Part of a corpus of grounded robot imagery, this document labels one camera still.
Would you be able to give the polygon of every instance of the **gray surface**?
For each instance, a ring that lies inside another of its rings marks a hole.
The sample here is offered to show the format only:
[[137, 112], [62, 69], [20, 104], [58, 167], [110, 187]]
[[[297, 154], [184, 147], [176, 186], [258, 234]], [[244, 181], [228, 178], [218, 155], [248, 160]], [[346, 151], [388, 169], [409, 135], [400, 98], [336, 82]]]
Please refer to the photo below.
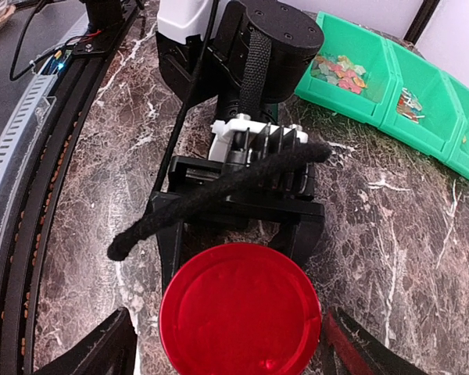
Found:
[[[137, 327], [141, 373], [174, 373], [159, 340], [156, 239], [124, 262], [106, 257], [114, 236], [144, 212], [180, 106], [160, 77], [150, 32], [156, 10], [151, 2], [148, 37], [139, 40], [140, 22], [131, 28], [73, 154], [45, 257], [36, 367], [124, 305]], [[206, 154], [213, 110], [209, 101], [189, 113], [177, 154]], [[327, 221], [306, 270], [324, 312], [341, 306], [428, 373], [469, 374], [469, 183], [373, 127], [297, 98], [281, 107], [280, 121], [334, 142], [334, 155], [317, 166]], [[274, 229], [254, 223], [242, 234], [196, 229], [186, 238], [195, 249], [265, 245]], [[319, 372], [315, 359], [307, 373]]]
[[[17, 39], [31, 11], [32, 9], [18, 11], [0, 30], [0, 134], [31, 81], [30, 74], [26, 74], [16, 82], [9, 81], [9, 70]], [[68, 0], [48, 5], [37, 14], [31, 22], [24, 40], [17, 71], [24, 69], [37, 54], [55, 45], [80, 18], [83, 11], [83, 4], [75, 0]]]

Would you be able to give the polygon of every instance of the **marble countertop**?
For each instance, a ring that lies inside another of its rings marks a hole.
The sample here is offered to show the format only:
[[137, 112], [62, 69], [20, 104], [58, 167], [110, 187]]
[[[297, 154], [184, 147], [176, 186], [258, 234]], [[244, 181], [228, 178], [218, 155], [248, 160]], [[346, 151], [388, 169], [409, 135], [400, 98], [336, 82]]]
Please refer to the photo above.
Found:
[[[131, 28], [73, 154], [41, 282], [36, 368], [124, 305], [137, 327], [141, 373], [175, 373], [159, 341], [156, 240], [125, 262], [106, 257], [113, 237], [144, 212], [180, 107], [158, 69], [157, 6], [148, 4]], [[190, 111], [176, 154], [206, 155], [213, 104]], [[326, 227], [306, 268], [323, 310], [341, 306], [428, 373], [469, 374], [469, 183], [373, 127], [298, 98], [281, 105], [280, 123], [300, 123], [334, 150], [316, 167]], [[266, 244], [275, 229], [255, 222], [206, 247]], [[307, 373], [319, 368], [316, 358]]]

